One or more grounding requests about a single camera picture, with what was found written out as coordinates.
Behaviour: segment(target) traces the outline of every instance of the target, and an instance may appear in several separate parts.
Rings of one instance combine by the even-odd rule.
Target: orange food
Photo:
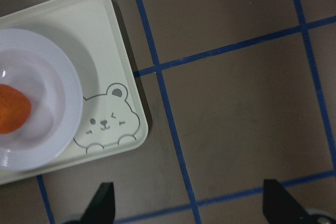
[[[0,134],[13,132],[28,119],[32,104],[20,91],[0,84]]]

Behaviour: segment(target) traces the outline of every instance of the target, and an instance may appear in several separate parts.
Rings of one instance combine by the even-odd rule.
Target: bear ear
[[[126,100],[128,96],[128,90],[125,85],[121,83],[113,83],[107,88],[106,94],[112,95],[114,97],[120,97]]]

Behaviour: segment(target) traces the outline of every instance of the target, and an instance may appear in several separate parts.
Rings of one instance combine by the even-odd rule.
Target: bowl rim
[[[58,73],[65,94],[63,117],[47,141],[26,150],[0,147],[0,168],[24,171],[51,162],[66,149],[81,121],[83,95],[80,79],[71,60],[50,39],[30,30],[0,29],[0,52],[11,49],[30,51],[45,59]]]

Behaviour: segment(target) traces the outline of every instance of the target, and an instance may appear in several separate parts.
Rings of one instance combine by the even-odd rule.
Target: plastic tray
[[[0,170],[0,184],[139,147],[148,124],[111,0],[51,0],[0,17],[0,29],[34,31],[75,66],[83,115],[74,140],[53,162],[27,172]]]

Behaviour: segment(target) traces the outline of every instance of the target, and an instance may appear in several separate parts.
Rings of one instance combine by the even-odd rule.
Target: bowl
[[[32,105],[23,126],[0,134],[0,168],[30,170],[51,162],[71,142],[82,114],[81,84],[71,61],[42,35],[2,29],[0,84],[19,90]]]

